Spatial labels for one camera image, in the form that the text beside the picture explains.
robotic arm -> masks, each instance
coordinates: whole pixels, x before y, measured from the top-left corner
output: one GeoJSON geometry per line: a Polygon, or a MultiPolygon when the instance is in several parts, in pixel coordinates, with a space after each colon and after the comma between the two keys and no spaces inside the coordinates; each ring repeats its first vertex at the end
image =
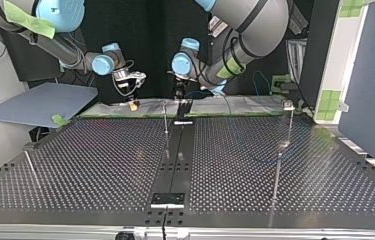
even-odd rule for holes
{"type": "Polygon", "coordinates": [[[172,61],[172,70],[179,81],[194,79],[211,91],[242,74],[254,59],[274,51],[287,29],[289,9],[286,0],[196,2],[232,28],[224,42],[224,53],[216,63],[207,66],[197,58],[200,43],[186,38],[172,61]],[[238,32],[238,37],[231,38],[228,43],[233,29],[238,32]]]}
{"type": "MultiPolygon", "coordinates": [[[[75,31],[84,18],[84,0],[7,0],[31,16],[47,19],[54,23],[56,33],[75,31]]],[[[0,27],[8,32],[19,34],[32,45],[36,45],[60,60],[71,69],[94,71],[99,75],[112,75],[116,90],[136,110],[136,90],[142,86],[146,75],[130,72],[133,62],[126,61],[117,43],[103,47],[103,53],[84,54],[75,44],[56,34],[53,39],[33,33],[6,19],[4,0],[0,0],[0,27]]]]}

vertical metal pin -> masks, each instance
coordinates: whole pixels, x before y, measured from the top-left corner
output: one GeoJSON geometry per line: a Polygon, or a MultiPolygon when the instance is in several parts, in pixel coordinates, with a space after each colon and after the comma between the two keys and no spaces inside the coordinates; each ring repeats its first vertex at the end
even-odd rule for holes
{"type": "Polygon", "coordinates": [[[164,101],[163,102],[163,117],[165,119],[165,134],[168,134],[169,133],[169,130],[168,130],[168,117],[167,117],[167,112],[166,112],[166,102],[164,101]]]}
{"type": "Polygon", "coordinates": [[[274,201],[274,203],[277,201],[278,184],[280,182],[280,171],[281,171],[281,156],[278,157],[277,168],[275,170],[274,192],[272,194],[272,200],[274,201]]]}
{"type": "Polygon", "coordinates": [[[32,164],[31,157],[29,156],[28,151],[25,151],[25,156],[27,157],[27,160],[28,160],[29,166],[31,167],[31,170],[33,172],[36,172],[36,170],[34,168],[34,165],[32,164]]]}

green tape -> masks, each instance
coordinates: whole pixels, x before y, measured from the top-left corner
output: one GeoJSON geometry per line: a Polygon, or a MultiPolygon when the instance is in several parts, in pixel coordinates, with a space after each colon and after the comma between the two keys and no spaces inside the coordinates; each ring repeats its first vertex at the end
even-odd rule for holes
{"type": "Polygon", "coordinates": [[[340,9],[340,18],[352,18],[361,16],[366,0],[343,0],[340,9]]]}
{"type": "Polygon", "coordinates": [[[318,105],[317,120],[333,121],[340,107],[340,91],[325,90],[318,105]]]}
{"type": "MultiPolygon", "coordinates": [[[[241,74],[243,73],[244,71],[246,71],[246,65],[243,64],[243,66],[239,66],[236,61],[234,60],[234,58],[231,58],[230,61],[227,62],[227,66],[228,68],[231,70],[231,72],[235,73],[236,75],[237,74],[241,74]]],[[[219,71],[219,73],[217,74],[217,76],[219,78],[222,78],[222,79],[228,79],[230,77],[232,77],[233,75],[227,70],[227,68],[224,66],[224,68],[221,69],[221,71],[219,71]]]]}
{"type": "Polygon", "coordinates": [[[292,81],[292,79],[291,79],[289,74],[273,76],[272,77],[271,92],[281,93],[281,94],[289,94],[289,90],[281,90],[281,88],[276,87],[275,84],[277,82],[290,83],[291,81],[292,81]]]}
{"type": "Polygon", "coordinates": [[[4,13],[8,22],[17,23],[34,33],[54,38],[56,33],[55,25],[49,20],[33,17],[20,9],[18,6],[4,1],[4,13]]]}
{"type": "Polygon", "coordinates": [[[59,127],[63,127],[63,126],[68,125],[70,123],[70,121],[64,119],[60,115],[53,115],[52,119],[53,119],[53,122],[55,124],[59,125],[59,127]]]}

